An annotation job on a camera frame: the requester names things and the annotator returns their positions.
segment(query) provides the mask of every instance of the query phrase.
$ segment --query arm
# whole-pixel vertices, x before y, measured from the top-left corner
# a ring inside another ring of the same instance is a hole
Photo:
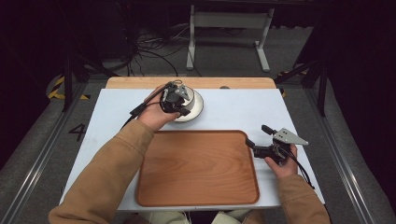
[[[160,96],[152,102],[158,102]],[[49,212],[51,223],[109,223],[149,148],[154,131],[177,114],[150,105],[102,146],[64,196]]]
[[[291,145],[290,149],[297,157],[297,147]],[[265,161],[278,180],[279,198],[289,224],[330,223],[329,215],[318,195],[297,175],[298,166],[291,158],[282,166],[268,157]]]

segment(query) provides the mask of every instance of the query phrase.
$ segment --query white tabletop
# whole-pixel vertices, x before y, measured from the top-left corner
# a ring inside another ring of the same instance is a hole
[[[241,130],[257,146],[270,146],[272,136],[262,131],[262,125],[280,130],[286,128],[297,133],[279,90],[215,90],[196,89],[204,99],[200,116],[188,122],[171,122],[162,130]],[[140,105],[152,90],[103,89],[99,95],[92,118],[65,186],[64,195],[88,165],[99,148],[112,138],[130,117],[129,112]],[[324,203],[318,182],[306,157],[304,148],[297,146],[298,160],[308,172],[315,191]],[[276,178],[262,159],[253,159],[259,184],[260,199],[254,204],[211,205],[183,207],[142,207],[136,203],[134,193],[137,176],[125,192],[121,211],[187,211],[231,210],[238,208],[268,208],[280,206],[276,191]]]

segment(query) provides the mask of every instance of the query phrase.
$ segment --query metal stand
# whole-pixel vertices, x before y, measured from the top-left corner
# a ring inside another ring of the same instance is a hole
[[[273,15],[273,8],[269,9],[268,13],[219,13],[195,12],[195,6],[191,6],[190,44],[189,52],[187,54],[187,70],[192,70],[194,67],[195,27],[225,27],[262,29],[262,38],[260,41],[255,41],[255,46],[262,65],[262,71],[269,72],[270,67],[265,57],[263,46]]]

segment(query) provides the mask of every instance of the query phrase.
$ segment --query tan sleeve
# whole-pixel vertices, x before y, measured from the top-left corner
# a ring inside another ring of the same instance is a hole
[[[289,175],[279,179],[278,192],[289,224],[330,223],[324,205],[302,176]]]
[[[140,168],[153,131],[138,120],[104,144],[78,176],[50,223],[109,223]]]

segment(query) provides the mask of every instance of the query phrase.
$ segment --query hand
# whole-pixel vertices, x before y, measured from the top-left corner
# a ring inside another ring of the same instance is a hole
[[[295,145],[290,145],[291,153],[297,158],[297,147]],[[267,162],[268,166],[274,171],[277,179],[282,177],[286,177],[288,175],[297,175],[298,165],[297,163],[288,157],[282,165],[276,164],[274,160],[270,157],[264,158],[265,162]]]
[[[154,92],[158,91],[162,86],[157,87],[149,96],[148,98],[154,94]],[[150,129],[154,132],[158,131],[165,125],[165,123],[172,121],[174,119],[177,119],[180,114],[178,112],[176,113],[165,113],[161,109],[161,106],[159,104],[161,99],[161,93],[159,93],[157,96],[155,96],[152,100],[148,102],[148,106],[146,109],[140,114],[140,116],[137,118],[138,120],[142,121],[145,123],[147,126],[150,127]]]

